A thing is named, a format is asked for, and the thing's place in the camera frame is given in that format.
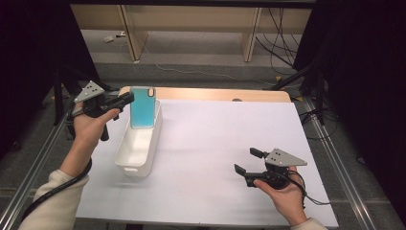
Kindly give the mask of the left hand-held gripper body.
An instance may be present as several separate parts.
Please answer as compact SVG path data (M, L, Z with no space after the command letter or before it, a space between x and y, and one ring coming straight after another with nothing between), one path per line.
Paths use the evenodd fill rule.
M76 109L74 114L86 114L91 118L98 118L107 110L105 104L105 90L93 81L89 81L75 97L74 103L81 104L81 107Z

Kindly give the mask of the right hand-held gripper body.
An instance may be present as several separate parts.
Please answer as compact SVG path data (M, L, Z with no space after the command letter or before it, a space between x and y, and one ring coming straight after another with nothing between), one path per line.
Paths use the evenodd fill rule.
M267 152L264 160L265 172L253 172L253 177L244 178L248 187L254 187L256 179L264 181L275 190L282 190L290 183L289 168L292 166L306 166L307 162L284 150L273 149Z

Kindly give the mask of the iridescent blue phone case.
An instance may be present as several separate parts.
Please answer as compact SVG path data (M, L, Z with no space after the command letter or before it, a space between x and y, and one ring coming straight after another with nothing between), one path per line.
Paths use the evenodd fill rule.
M155 88L132 86L134 101L130 104L130 126L133 129L151 128L155 119Z

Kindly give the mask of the white plastic bin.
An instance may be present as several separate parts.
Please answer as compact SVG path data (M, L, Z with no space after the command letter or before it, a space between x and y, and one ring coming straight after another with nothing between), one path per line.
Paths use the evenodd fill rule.
M115 164L131 177L147 177L152 169L163 124L161 102L155 103L154 126L132 128L128 119L124 135L114 158Z

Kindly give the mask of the person's left hand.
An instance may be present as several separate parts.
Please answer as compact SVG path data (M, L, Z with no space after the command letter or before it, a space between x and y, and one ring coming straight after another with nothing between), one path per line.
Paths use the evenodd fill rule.
M102 137L104 126L119 114L117 108L111 109L98 118L78 115L74 118L76 137L72 151L84 155L91 154Z

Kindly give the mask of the person's right hand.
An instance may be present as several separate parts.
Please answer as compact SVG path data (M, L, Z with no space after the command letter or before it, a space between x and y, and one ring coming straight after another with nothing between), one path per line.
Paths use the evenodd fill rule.
M282 190L275 190L258 179L254 181L254 184L271 198L277 211L287 220L291 227L307 221L303 193L297 185L290 183Z

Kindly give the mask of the black curtain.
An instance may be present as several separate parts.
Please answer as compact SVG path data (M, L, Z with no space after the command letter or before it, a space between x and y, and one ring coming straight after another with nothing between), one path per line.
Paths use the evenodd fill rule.
M295 67L329 42L329 98L406 226L406 0L311 1Z
M0 158L56 82L98 78L70 0L0 0Z

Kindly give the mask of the beige wooden desk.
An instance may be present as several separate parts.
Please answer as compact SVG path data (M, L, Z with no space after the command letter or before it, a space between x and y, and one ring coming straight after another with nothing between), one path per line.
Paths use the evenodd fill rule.
M301 35L310 10L282 8L73 4L82 30L123 31L130 58L138 60L150 32L238 33L243 59L251 60L255 35Z

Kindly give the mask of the aluminium floor rail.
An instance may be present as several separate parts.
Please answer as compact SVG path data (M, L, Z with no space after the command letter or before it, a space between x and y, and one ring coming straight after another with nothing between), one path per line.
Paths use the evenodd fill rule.
M347 200L354 212L362 230L377 230L377 225L372 219L372 215L363 201L361 195L356 189L352 179L350 178L350 173L346 169L341 157L338 154L327 129L320 124L316 115L311 116L311 123L313 124L317 138L322 142L324 149L327 153L327 157L334 169L338 180L346 194Z
M52 126L47 138L41 144L41 148L34 153L34 159L30 161L30 167L21 181L21 184L13 192L11 200L7 204L4 212L0 214L0 230L11 230L20 216L20 213L23 211L27 199L32 192L34 183L48 161L60 133L64 130L64 119L65 116Z

